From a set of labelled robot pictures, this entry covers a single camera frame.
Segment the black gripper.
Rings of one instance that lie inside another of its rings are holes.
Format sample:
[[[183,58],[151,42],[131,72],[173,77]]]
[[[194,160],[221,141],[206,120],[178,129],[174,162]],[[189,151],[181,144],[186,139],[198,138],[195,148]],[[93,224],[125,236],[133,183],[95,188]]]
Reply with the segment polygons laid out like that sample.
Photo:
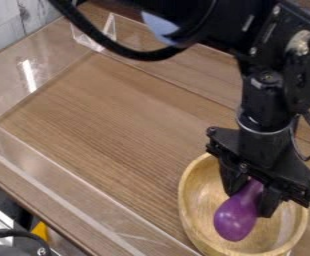
[[[284,201],[310,207],[310,156],[302,156],[294,134],[298,120],[282,127],[240,128],[211,126],[206,135],[206,152],[215,156],[224,190],[229,196],[241,191],[254,179],[264,185],[258,203],[258,216],[270,218]]]

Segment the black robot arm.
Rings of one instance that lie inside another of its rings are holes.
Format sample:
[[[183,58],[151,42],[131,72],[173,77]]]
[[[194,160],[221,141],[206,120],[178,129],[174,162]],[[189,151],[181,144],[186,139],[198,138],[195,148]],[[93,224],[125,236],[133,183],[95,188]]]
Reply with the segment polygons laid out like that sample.
[[[234,56],[242,102],[234,129],[211,127],[207,152],[220,160],[225,192],[254,178],[264,185],[257,207],[270,217],[280,204],[310,205],[310,168],[296,142],[310,125],[310,15],[290,0],[117,0],[137,9],[165,46],[137,51],[110,39],[71,0],[50,0],[77,28],[115,54],[162,61],[197,43]]]

